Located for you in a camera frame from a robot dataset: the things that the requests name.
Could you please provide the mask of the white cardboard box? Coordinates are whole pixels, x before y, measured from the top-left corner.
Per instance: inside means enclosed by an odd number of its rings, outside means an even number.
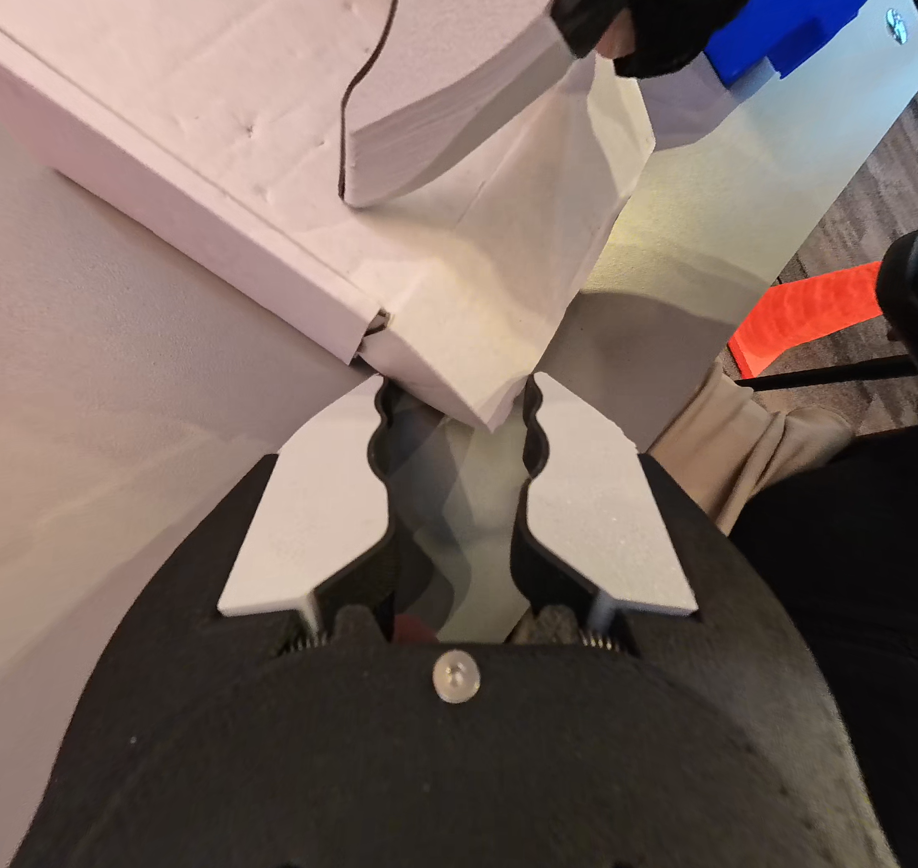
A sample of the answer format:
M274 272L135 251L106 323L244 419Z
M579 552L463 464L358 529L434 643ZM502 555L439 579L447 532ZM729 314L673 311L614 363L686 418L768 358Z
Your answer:
M590 56L449 173L338 196L340 100L391 0L1 0L2 123L298 331L499 426L656 146Z

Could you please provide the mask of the blue block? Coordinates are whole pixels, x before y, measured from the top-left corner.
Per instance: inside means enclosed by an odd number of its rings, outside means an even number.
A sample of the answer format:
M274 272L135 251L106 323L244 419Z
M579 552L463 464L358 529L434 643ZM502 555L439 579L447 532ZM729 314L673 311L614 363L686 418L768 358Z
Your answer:
M784 79L853 21L867 1L750 0L714 33L704 53L727 88L762 61Z

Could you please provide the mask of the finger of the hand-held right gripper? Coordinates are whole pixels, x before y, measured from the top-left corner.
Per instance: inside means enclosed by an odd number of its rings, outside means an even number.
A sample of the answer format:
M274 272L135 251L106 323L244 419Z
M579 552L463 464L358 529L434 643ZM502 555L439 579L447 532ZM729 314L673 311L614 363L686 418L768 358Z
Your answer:
M339 196L353 209L430 184L565 76L554 0L391 0L341 100Z
M733 93L707 55L699 54L680 71L645 80L645 109L656 151L669 151L717 128L733 110Z

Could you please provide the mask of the person's dark clothing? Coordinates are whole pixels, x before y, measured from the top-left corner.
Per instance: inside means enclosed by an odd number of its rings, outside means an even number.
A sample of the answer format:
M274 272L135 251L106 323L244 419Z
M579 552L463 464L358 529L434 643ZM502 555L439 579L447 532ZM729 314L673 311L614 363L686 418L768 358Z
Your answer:
M731 540L804 636L879 823L917 865L917 429L857 438L766 487Z

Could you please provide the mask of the person's right hand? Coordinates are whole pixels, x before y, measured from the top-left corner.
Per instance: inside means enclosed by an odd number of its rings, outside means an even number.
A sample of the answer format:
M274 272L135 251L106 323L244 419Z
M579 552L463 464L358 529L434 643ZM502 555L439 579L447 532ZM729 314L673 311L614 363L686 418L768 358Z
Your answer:
M596 52L623 78L646 80L682 70L750 0L632 0Z

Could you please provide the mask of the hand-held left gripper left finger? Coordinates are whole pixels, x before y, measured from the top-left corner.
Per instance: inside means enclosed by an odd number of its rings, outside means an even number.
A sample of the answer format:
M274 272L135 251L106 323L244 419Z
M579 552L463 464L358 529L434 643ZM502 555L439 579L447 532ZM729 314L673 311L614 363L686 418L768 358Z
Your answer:
M377 606L391 566L352 576L391 534L388 495L370 459L384 423L373 375L319 411L279 450L217 608L226 618L282 611L330 632L342 607Z

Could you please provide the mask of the orange plastic base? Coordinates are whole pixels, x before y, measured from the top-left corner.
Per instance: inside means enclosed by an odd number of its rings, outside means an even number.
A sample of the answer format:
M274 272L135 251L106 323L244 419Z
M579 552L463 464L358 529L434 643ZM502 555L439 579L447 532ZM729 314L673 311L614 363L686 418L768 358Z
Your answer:
M728 342L744 378L783 353L880 316L880 261L771 286Z

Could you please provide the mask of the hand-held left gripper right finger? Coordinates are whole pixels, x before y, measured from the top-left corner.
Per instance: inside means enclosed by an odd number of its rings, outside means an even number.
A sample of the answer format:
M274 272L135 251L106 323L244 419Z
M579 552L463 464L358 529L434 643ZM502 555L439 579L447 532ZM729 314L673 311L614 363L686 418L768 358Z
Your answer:
M534 616L564 608L580 629L617 614L688 618L698 601L634 443L545 372L527 381L512 581Z

